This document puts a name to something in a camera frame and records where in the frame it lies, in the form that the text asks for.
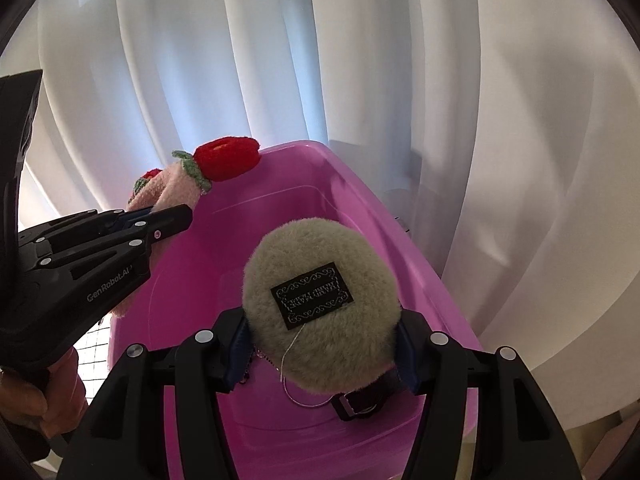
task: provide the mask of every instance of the pink plastic basin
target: pink plastic basin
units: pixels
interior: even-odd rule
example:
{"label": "pink plastic basin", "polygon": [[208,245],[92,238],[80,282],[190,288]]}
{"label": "pink plastic basin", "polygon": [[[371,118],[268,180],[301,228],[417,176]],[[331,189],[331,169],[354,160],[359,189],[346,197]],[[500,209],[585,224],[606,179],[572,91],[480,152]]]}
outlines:
{"label": "pink plastic basin", "polygon": [[[375,195],[323,144],[291,142],[262,152],[250,172],[214,184],[178,235],[130,312],[111,325],[110,366],[132,343],[149,349],[180,344],[213,325],[220,311],[241,304],[242,269],[262,237],[291,220],[322,217],[361,232],[398,280],[405,308],[434,330],[479,349],[478,340],[442,282]],[[251,378],[220,412],[241,480],[387,480],[406,464],[422,410],[407,392],[368,420],[341,421],[331,406],[300,408],[284,394],[275,368],[254,360]],[[291,395],[317,404],[324,397],[290,384]],[[165,433],[172,480],[182,479],[172,388],[165,395]],[[476,421],[467,401],[466,430]]]}

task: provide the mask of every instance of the window grid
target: window grid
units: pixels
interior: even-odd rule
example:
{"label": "window grid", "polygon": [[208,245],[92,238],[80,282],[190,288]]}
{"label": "window grid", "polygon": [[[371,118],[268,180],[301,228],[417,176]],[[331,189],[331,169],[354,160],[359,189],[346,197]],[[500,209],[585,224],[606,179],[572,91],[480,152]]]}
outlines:
{"label": "window grid", "polygon": [[91,327],[74,345],[78,350],[78,375],[86,387],[86,400],[91,403],[107,378],[107,355],[111,333],[111,316],[105,316]]}

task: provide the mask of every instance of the red strawberry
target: red strawberry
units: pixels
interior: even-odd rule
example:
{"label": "red strawberry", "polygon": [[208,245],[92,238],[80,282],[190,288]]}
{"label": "red strawberry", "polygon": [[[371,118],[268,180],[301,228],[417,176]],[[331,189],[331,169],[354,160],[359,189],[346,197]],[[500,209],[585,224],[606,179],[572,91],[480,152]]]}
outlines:
{"label": "red strawberry", "polygon": [[158,168],[155,168],[154,170],[149,170],[147,171],[142,178],[146,178],[147,180],[151,180],[153,177],[155,177],[158,173],[162,173],[162,170],[158,170]]}
{"label": "red strawberry", "polygon": [[193,158],[204,178],[221,182],[253,169],[260,161],[259,149],[251,137],[223,137],[197,147]]}

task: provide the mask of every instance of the strawberry plush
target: strawberry plush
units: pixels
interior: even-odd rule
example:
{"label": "strawberry plush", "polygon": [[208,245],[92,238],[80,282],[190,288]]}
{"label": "strawberry plush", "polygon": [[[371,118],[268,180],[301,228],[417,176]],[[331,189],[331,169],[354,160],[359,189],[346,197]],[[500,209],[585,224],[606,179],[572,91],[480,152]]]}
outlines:
{"label": "strawberry plush", "polygon": [[[193,155],[181,150],[172,155],[178,159],[165,170],[147,171],[133,188],[128,211],[153,206],[152,211],[186,204],[194,209],[200,196],[212,189],[212,182],[221,182],[252,170],[260,162],[260,144],[250,137],[223,137],[196,148]],[[170,238],[153,244],[149,267],[153,271]],[[125,298],[113,313],[123,316],[133,294]]]}

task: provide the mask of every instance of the screw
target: screw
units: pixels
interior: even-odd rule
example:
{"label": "screw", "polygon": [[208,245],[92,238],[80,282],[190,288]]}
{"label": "screw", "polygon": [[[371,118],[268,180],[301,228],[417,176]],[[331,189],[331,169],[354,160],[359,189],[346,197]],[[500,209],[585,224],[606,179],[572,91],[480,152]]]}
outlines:
{"label": "screw", "polygon": [[434,332],[429,338],[434,345],[444,346],[449,342],[449,336],[442,332]]}
{"label": "screw", "polygon": [[213,339],[213,332],[211,330],[200,330],[196,334],[196,341],[198,343],[208,343]]}
{"label": "screw", "polygon": [[136,343],[127,348],[127,355],[129,357],[138,357],[143,351],[145,351],[143,346]]}
{"label": "screw", "polygon": [[507,361],[513,361],[518,356],[516,351],[509,346],[503,346],[500,348],[500,355],[503,359],[507,359]]}

